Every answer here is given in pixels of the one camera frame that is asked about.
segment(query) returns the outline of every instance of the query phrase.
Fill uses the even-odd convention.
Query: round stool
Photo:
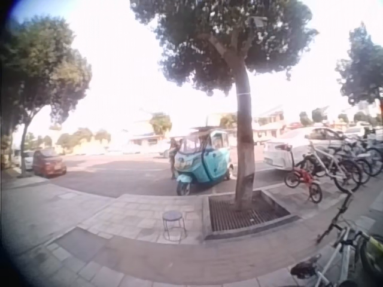
[[[171,228],[168,227],[168,222],[175,222],[178,221],[178,226],[173,226]],[[170,233],[169,230],[174,229],[174,228],[180,228],[184,231],[185,237],[187,236],[186,228],[185,228],[185,220],[182,216],[182,213],[177,211],[177,210],[170,210],[166,211],[162,215],[162,222],[163,222],[163,228],[164,228],[164,238],[168,241],[181,241],[182,240],[182,233],[180,234],[180,239],[179,240],[172,240],[170,238]]]

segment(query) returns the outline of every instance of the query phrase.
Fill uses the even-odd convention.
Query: light blue three-wheeled vehicle
[[[227,133],[216,127],[194,128],[183,137],[175,156],[177,194],[190,194],[192,184],[214,184],[233,174]]]

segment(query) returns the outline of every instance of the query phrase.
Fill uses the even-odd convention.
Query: metal grate
[[[224,231],[255,226],[290,214],[283,208],[273,207],[263,196],[253,194],[250,208],[242,211],[234,210],[232,201],[228,197],[210,197],[209,208],[212,230]]]

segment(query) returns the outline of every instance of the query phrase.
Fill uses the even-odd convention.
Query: road
[[[254,187],[280,183],[284,172],[274,170],[260,160],[256,147],[256,177]],[[236,163],[236,151],[232,152]],[[153,154],[82,155],[64,158],[68,172],[51,181],[63,187],[102,196],[122,194],[174,196],[177,183],[171,180],[169,162]],[[236,181],[223,181],[212,187],[196,187],[193,193],[226,193],[235,190]]]

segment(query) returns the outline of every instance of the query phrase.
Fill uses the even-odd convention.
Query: red car
[[[35,151],[32,167],[35,175],[48,177],[50,175],[66,174],[66,165],[53,149]]]

